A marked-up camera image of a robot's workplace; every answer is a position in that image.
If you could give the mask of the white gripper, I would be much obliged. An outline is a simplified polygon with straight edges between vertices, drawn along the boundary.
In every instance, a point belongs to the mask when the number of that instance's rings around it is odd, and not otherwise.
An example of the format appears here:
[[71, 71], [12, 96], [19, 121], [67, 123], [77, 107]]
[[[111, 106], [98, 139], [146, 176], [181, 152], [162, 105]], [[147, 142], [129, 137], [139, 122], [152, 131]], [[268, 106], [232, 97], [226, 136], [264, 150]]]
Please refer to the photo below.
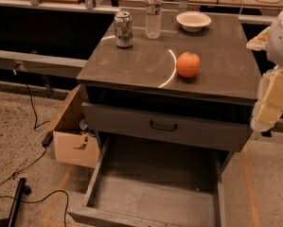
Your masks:
[[272, 22], [271, 27], [264, 28], [246, 47], [255, 51], [266, 51], [267, 58], [275, 64], [260, 79], [257, 90], [251, 128], [254, 131], [268, 131], [283, 114], [283, 10]]

